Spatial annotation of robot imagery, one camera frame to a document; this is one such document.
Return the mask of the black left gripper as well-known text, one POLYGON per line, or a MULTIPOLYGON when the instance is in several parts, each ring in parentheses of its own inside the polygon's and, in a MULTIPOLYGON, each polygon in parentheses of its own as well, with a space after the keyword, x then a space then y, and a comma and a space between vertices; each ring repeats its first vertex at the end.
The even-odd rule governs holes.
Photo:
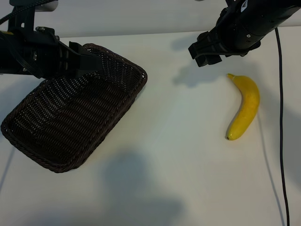
POLYGON ((10 53, 29 73, 37 78, 52 79, 73 72, 73 78, 102 71, 102 59, 76 42, 69 46, 60 42, 52 28, 37 27, 29 31, 22 27, 10 30, 10 53))

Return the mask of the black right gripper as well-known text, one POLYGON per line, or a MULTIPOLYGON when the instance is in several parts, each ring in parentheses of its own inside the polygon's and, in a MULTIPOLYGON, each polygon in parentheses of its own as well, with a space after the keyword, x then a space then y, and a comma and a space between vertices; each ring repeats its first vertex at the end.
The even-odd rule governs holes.
POLYGON ((245 56, 261 45, 262 36, 247 31, 241 21, 242 4, 229 4, 220 14, 215 27, 200 34, 189 47, 189 52, 198 67, 214 65, 221 56, 245 56))

